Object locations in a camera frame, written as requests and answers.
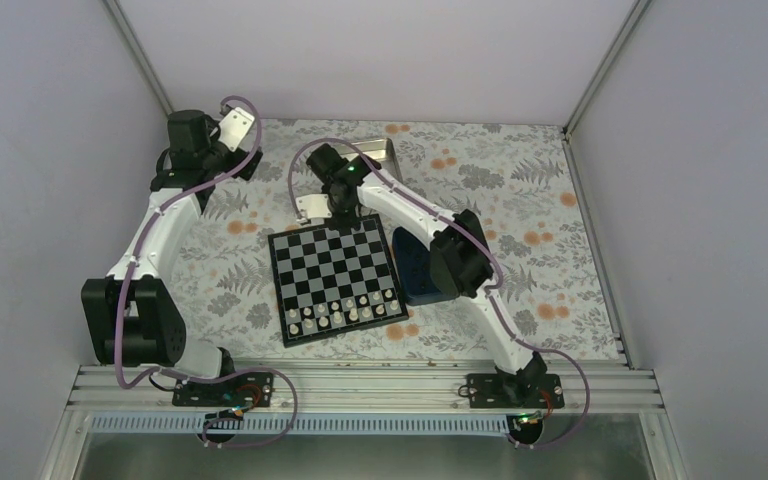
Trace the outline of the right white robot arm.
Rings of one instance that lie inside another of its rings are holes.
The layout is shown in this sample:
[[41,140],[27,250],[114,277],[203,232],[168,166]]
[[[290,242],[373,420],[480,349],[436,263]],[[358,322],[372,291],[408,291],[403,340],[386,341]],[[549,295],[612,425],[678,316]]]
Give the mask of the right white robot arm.
[[429,252],[429,275],[443,293],[462,300],[481,328],[501,382],[504,399],[525,407],[540,393],[547,366],[538,351],[527,355],[498,293],[503,269],[491,253],[478,217],[440,207],[401,183],[379,162],[357,151],[353,159],[336,149],[337,138],[314,140],[299,155],[321,182],[318,194],[295,199],[303,221],[322,220],[326,226],[348,229],[359,225],[367,208],[394,221]]

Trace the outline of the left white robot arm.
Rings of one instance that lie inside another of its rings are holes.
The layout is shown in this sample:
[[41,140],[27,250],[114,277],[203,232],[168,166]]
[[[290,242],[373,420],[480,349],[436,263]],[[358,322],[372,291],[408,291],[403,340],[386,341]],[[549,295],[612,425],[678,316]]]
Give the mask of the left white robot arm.
[[200,378],[199,392],[215,405],[230,402],[238,377],[221,348],[187,337],[165,283],[183,242],[203,215],[217,178],[248,180],[262,158],[242,144],[261,134],[257,117],[224,107],[216,120],[201,110],[167,118],[168,147],[150,183],[147,210],[126,252],[108,273],[87,280],[81,301],[96,359],[103,365],[148,366],[178,378]]

